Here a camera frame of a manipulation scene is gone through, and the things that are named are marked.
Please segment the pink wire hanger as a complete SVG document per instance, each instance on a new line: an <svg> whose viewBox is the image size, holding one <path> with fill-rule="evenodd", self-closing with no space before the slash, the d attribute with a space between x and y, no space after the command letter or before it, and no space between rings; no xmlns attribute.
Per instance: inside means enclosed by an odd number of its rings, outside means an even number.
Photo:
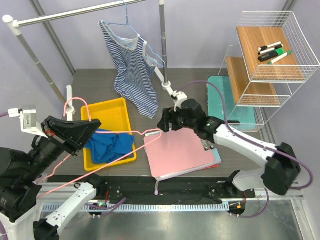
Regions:
<svg viewBox="0 0 320 240"><path fill-rule="evenodd" d="M85 177L88 177L110 165L115 164L116 162L121 161L122 159L134 154L138 150L144 148L145 146L142 145L141 147L135 149L134 148L134 137L133 133L144 135L145 133L141 133L139 131L96 131L91 139L89 140L89 143L86 144L86 146L91 147L91 153L93 156L91 157L92 160L98 158L102 159L105 156L108 158L112 156L119 156L122 154L121 157L115 159L112 162L107 163L104 161L104 165L100 168L83 175L77 179L74 179L70 181L69 183L72 184L76 181L82 180Z"/></svg>

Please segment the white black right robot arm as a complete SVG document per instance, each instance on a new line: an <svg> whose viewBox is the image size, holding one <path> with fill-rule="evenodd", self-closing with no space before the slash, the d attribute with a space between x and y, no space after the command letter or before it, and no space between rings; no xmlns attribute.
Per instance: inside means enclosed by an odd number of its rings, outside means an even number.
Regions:
<svg viewBox="0 0 320 240"><path fill-rule="evenodd" d="M201 140L227 147L259 165L260 168L256 170L237 170L232 173L225 190L233 198L255 188L266 188L284 196L301 172L289 144L283 142L275 145L240 132L222 119L207 116L194 99L185 100L179 107L163 109L157 127L165 133L169 130L191 129Z"/></svg>

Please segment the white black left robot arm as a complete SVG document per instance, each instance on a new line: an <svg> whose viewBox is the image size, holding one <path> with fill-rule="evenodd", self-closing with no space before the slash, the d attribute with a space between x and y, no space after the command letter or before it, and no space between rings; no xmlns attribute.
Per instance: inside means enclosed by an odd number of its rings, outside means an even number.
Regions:
<svg viewBox="0 0 320 240"><path fill-rule="evenodd" d="M88 176L77 191L55 212L33 220L42 188L35 181L64 152L76 155L101 126L98 119L65 121L48 116L34 137L29 153L0 149L0 225L8 240L58 240L62 231L92 199L107 192L105 181Z"/></svg>

